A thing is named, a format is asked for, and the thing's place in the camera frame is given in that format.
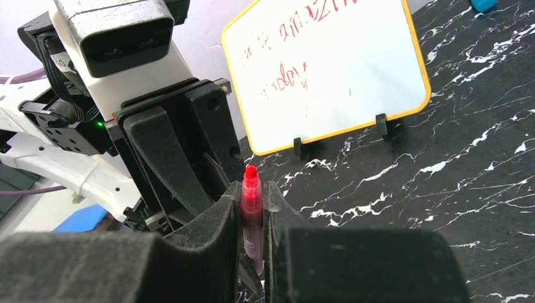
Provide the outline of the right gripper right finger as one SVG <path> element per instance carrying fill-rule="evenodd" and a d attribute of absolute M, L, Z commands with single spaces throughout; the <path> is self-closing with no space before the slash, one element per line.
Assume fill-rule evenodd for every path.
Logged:
<path fill-rule="evenodd" d="M 264 185 L 266 302 L 469 302 L 446 240 L 421 229 L 312 225 Z"/>

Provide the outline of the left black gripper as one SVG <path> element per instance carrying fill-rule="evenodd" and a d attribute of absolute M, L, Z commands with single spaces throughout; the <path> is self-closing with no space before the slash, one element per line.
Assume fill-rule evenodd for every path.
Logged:
<path fill-rule="evenodd" d="M 228 108 L 229 80 L 190 78 L 121 105 L 106 129 L 140 199 L 134 230 L 172 232 L 218 201 L 245 169 Z"/>

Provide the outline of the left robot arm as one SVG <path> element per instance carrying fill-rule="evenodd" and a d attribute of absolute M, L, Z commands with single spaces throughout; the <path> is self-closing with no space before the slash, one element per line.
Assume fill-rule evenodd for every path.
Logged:
<path fill-rule="evenodd" d="M 167 234 L 245 165 L 226 96 L 172 42 L 188 1 L 54 1 L 19 27 L 44 89 L 1 106 L 1 162 L 46 177 L 134 230 Z"/>

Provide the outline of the pink pen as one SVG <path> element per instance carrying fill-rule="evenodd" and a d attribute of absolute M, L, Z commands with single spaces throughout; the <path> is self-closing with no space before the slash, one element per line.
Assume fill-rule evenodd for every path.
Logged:
<path fill-rule="evenodd" d="M 264 269 L 264 198 L 257 167 L 245 167 L 240 199 L 244 249 L 257 275 Z"/>

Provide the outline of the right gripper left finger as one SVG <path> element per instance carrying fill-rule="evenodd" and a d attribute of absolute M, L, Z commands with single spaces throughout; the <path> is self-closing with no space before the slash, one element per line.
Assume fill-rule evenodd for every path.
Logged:
<path fill-rule="evenodd" d="M 239 182 L 175 232 L 19 233 L 1 241 L 2 302 L 233 302 Z"/>

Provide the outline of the blue object behind arm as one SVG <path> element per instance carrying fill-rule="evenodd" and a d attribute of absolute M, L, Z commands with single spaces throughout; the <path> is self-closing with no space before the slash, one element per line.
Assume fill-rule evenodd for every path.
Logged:
<path fill-rule="evenodd" d="M 108 212 L 100 205 L 87 206 L 67 217 L 53 232 L 91 232 L 107 215 Z"/>

